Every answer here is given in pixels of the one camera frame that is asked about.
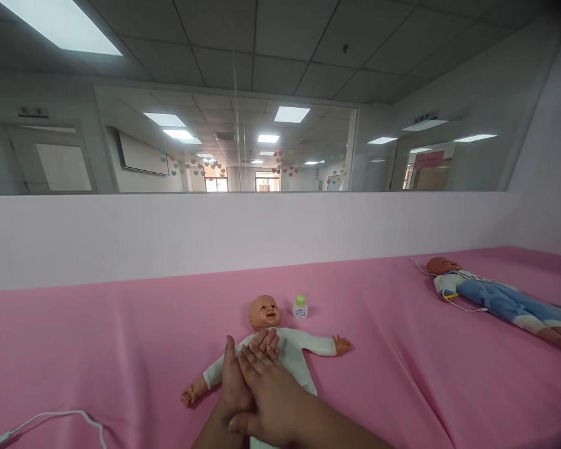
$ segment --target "whiteboard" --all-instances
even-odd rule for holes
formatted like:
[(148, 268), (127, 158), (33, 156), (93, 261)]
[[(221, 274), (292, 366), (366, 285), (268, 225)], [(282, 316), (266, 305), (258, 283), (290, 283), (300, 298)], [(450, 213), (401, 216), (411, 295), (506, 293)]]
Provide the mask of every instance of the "whiteboard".
[(122, 165), (133, 170), (148, 171), (159, 175), (169, 175), (168, 158), (159, 150), (127, 134), (118, 132), (122, 150)]

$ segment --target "pink tablecloth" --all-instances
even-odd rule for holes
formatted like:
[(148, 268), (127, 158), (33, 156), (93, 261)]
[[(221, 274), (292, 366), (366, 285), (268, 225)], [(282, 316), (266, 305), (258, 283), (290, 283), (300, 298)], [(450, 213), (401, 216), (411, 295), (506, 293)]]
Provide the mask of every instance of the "pink tablecloth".
[[(561, 257), (519, 248), (451, 254), (465, 269), (561, 304)], [(250, 329), (273, 295), (283, 325), (347, 336), (339, 359), (308, 354), (320, 397), (400, 448), (561, 447), (561, 351), (484, 313), (439, 301), (408, 258), (0, 292), (0, 434), (36, 413), (82, 408), (109, 448), (186, 448), (216, 393), (180, 393)], [(297, 322), (292, 298), (306, 294)], [(17, 448), (98, 448), (80, 417)]]

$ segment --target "sign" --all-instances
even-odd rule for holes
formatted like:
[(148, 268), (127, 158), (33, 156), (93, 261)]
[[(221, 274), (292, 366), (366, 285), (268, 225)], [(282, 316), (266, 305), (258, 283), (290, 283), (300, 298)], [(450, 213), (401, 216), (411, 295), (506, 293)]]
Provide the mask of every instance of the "sign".
[(413, 164), (415, 170), (419, 168), (438, 167), (443, 163), (444, 150), (432, 153), (420, 153)]

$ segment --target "doll face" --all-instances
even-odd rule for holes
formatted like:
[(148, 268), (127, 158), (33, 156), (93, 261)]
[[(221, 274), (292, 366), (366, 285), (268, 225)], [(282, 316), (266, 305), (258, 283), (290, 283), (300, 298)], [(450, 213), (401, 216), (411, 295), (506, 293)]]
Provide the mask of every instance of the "doll face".
[(249, 325), (254, 330), (275, 327), (281, 324), (281, 311), (272, 296), (255, 298), (249, 306)]
[(426, 270), (428, 270), (430, 274), (435, 274), (437, 276), (460, 269), (461, 265), (459, 265), (457, 262), (453, 262), (445, 258), (430, 259), (426, 264)]

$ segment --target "hand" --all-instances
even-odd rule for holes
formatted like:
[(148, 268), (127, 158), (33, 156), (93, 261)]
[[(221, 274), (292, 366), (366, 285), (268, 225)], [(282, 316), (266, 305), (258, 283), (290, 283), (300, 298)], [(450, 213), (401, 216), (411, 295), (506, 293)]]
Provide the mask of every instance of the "hand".
[(237, 357), (245, 383), (256, 399), (257, 415), (239, 413), (229, 423), (230, 431), (256, 437), (274, 446), (298, 440), (304, 425), (305, 407), (313, 395), (297, 383), (268, 347), (260, 350), (241, 348)]
[(337, 336), (337, 338), (333, 337), (335, 341), (335, 348), (337, 350), (337, 355), (343, 355), (353, 349), (353, 345), (349, 340), (343, 338), (341, 336)]
[[(268, 329), (259, 330), (256, 336), (249, 342), (249, 346), (254, 350), (266, 350), (270, 347), (276, 354), (281, 351), (278, 347), (279, 336), (276, 335), (276, 329), (268, 331)], [(237, 358), (235, 357), (235, 341), (233, 337), (226, 336), (226, 348), (224, 350), (223, 361), (223, 386), (220, 390), (219, 399), (228, 409), (233, 412), (243, 412), (252, 408), (253, 396), (249, 388), (243, 381), (243, 375)]]

